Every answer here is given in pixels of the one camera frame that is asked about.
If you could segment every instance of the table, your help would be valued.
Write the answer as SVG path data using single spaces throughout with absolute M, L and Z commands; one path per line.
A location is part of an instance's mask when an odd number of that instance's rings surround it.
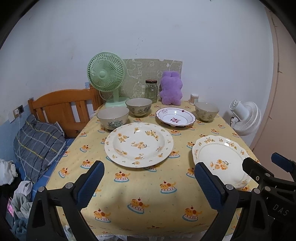
M 212 210 L 198 182 L 191 176 L 194 169 L 192 144 L 206 135 L 221 135 L 237 142 L 251 158 L 256 159 L 244 141 L 219 115 L 210 122 L 199 121 L 186 128 L 172 128 L 155 117 L 155 112 L 165 107 L 161 102 L 152 104 L 151 112 L 144 117 L 128 117 L 127 123 L 149 122 L 163 126 L 174 140 L 170 156 L 153 168 L 126 168 L 112 162 L 104 151 L 105 138 L 108 132 L 99 120 L 92 118 L 80 135 L 69 147 L 54 170 L 48 189 L 63 187 L 67 182 L 76 179 L 87 171 L 87 165 L 101 160 L 105 165 L 105 175 L 93 195 L 87 208 L 83 209 L 85 220 L 95 235 L 146 235 L 167 236 L 179 233 L 198 233 L 206 230 L 217 212 Z M 195 114 L 194 106 L 182 102 L 179 108 Z M 163 194 L 160 185 L 170 183 L 176 191 Z M 256 187 L 252 180 L 244 191 Z M 131 206 L 140 206 L 140 211 Z M 63 225 L 66 219 L 61 208 L 58 208 Z M 240 210 L 237 209 L 227 234 L 235 229 Z M 195 221 L 186 219 L 195 215 Z

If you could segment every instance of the screw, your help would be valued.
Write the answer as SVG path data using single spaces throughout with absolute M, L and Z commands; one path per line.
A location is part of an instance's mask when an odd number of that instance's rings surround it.
M 226 189 L 228 189 L 228 190 L 232 190 L 232 189 L 233 189 L 233 185 L 231 185 L 231 184 L 226 184 Z
M 43 192 L 44 189 L 45 189 L 45 187 L 41 186 L 41 187 L 38 188 L 38 192 Z
M 254 188 L 253 190 L 254 190 L 254 193 L 256 193 L 256 194 L 260 193 L 260 190 L 258 188 Z
M 73 183 L 67 183 L 65 185 L 65 188 L 70 189 L 71 187 L 73 187 Z

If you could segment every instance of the floral plate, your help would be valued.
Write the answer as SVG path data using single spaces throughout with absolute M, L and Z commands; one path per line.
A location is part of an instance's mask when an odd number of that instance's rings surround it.
M 156 117 L 172 127 L 189 126 L 195 122 L 195 116 L 184 109 L 165 107 L 156 112 Z
M 174 141 L 163 127 L 151 123 L 130 123 L 116 128 L 105 141 L 105 152 L 125 167 L 150 167 L 171 153 Z
M 249 155 L 230 139 L 213 135 L 202 137 L 192 147 L 192 154 L 194 164 L 203 162 L 224 184 L 242 188 L 251 180 L 242 169 L 242 162 Z

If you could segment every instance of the wall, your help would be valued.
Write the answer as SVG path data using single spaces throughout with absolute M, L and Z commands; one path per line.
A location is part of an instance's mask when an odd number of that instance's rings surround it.
M 20 115 L 20 118 L 16 118 L 12 123 L 6 121 L 0 126 L 0 159 L 6 161 L 16 161 L 15 153 L 13 150 L 13 141 L 18 133 L 19 126 L 22 127 L 30 115 L 29 106 L 24 107 L 24 112 Z
M 273 48 L 258 0 L 40 0 L 0 50 L 0 124 L 30 97 L 84 88 L 90 58 L 103 51 L 182 61 L 184 99 L 198 93 L 226 121 L 235 98 L 265 110 Z

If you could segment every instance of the purple plush toy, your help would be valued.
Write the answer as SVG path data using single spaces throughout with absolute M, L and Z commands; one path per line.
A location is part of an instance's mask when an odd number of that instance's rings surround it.
M 181 105 L 183 87 L 180 75 L 177 71 L 164 71 L 160 80 L 162 91 L 159 95 L 165 105 Z

